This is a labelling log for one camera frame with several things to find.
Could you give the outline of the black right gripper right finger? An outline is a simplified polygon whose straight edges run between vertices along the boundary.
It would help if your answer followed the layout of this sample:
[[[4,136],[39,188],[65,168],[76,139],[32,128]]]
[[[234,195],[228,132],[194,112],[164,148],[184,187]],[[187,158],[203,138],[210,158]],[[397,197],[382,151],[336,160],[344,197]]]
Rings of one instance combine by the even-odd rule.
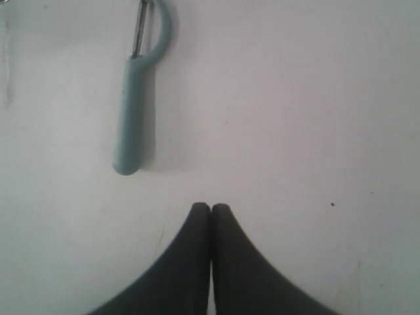
[[[212,208],[217,314],[334,314],[282,276],[247,237],[231,208]]]

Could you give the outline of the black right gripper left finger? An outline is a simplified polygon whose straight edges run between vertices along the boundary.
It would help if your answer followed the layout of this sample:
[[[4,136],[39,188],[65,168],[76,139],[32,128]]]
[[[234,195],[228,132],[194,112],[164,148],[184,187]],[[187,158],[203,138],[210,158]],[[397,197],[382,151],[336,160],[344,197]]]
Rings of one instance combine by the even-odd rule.
[[[206,314],[211,210],[194,203],[178,234],[143,275],[91,314]]]

